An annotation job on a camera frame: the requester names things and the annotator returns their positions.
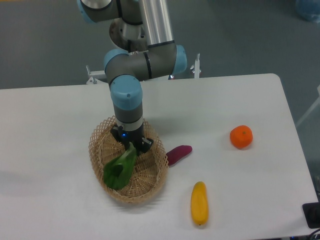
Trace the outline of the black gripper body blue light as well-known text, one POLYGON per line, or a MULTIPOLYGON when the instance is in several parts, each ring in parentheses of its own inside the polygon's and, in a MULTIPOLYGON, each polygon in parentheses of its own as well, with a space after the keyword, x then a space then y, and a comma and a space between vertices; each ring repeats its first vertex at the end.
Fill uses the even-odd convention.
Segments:
POLYGON ((142 151, 144 137, 143 129, 143 125, 133 131, 126 131, 123 126, 120 125, 117 127, 120 142, 124 145, 125 150, 128 150, 130 143, 132 143, 138 152, 142 151))

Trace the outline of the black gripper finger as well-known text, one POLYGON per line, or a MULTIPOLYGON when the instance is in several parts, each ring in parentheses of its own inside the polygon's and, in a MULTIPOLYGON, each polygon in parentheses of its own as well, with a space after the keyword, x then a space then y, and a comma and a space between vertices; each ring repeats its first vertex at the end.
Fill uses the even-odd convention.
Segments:
POLYGON ((139 156, 147 153, 151 149, 153 143, 154 141, 151 138, 142 137, 136 144, 137 155, 139 156))
POLYGON ((110 133, 112 134, 113 138, 118 143, 121 143, 123 146, 125 146, 124 139, 123 139, 123 128, 122 128, 122 126, 113 125, 113 127, 110 130, 110 133))

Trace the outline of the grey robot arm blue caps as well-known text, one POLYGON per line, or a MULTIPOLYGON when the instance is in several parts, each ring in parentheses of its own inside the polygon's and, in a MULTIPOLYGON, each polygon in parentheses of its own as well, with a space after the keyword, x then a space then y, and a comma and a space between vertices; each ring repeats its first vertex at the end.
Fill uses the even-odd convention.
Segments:
POLYGON ((111 134, 125 149, 133 145, 138 154, 150 150, 154 141, 144 135, 142 81, 182 73, 187 68, 186 51, 174 40, 165 0, 79 0, 79 11, 89 23, 122 20, 142 27, 146 49, 110 50, 103 60, 116 123, 111 134))

